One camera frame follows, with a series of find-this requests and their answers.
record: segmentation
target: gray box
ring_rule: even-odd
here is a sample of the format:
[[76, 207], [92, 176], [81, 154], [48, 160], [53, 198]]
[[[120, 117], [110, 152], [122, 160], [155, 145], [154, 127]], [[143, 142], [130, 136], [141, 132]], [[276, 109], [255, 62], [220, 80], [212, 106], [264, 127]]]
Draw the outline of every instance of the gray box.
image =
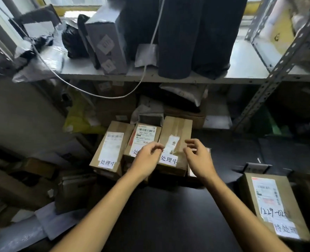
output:
[[85, 23], [88, 36], [105, 74], [128, 72], [124, 8], [124, 1], [108, 2]]

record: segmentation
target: hand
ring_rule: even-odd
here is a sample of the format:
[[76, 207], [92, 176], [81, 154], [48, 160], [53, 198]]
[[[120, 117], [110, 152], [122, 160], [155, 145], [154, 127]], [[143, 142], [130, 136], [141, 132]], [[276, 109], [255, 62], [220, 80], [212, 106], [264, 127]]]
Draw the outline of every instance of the hand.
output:
[[136, 175], [139, 175], [141, 181], [144, 180], [155, 169], [163, 149], [164, 145], [154, 141], [143, 146], [137, 153], [130, 171], [134, 172]]
[[205, 146], [200, 142], [199, 139], [187, 139], [187, 148], [183, 151], [186, 155], [186, 159], [192, 172], [197, 178], [204, 180], [206, 178], [217, 177], [216, 170], [213, 166], [211, 154], [207, 151]]

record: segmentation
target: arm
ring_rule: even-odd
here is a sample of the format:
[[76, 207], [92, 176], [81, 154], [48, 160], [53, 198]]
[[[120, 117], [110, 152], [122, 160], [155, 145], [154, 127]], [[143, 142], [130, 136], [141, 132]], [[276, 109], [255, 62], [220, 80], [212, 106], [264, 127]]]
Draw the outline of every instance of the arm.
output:
[[153, 172], [163, 148], [156, 142], [144, 146], [130, 170], [51, 252], [101, 251], [130, 195]]
[[186, 140], [184, 149], [193, 173], [212, 195], [244, 251], [291, 251], [246, 207], [219, 178], [210, 153], [198, 139]]

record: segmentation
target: left hand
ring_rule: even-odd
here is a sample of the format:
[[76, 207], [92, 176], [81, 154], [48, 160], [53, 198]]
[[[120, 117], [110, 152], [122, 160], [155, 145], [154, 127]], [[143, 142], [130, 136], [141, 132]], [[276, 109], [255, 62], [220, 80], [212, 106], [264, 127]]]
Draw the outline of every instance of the left hand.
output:
[[137, 153], [130, 171], [139, 175], [141, 180], [144, 180], [155, 169], [163, 149], [164, 145], [154, 141], [143, 146]]

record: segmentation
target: yellow plastic bag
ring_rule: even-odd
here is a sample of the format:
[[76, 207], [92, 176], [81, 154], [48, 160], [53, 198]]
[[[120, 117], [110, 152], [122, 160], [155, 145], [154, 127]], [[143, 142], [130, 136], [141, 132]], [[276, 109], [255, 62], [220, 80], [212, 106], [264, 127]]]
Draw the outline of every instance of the yellow plastic bag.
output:
[[66, 133], [105, 134], [107, 128], [101, 126], [96, 112], [81, 93], [73, 88], [68, 89], [73, 106], [66, 117], [63, 131]]

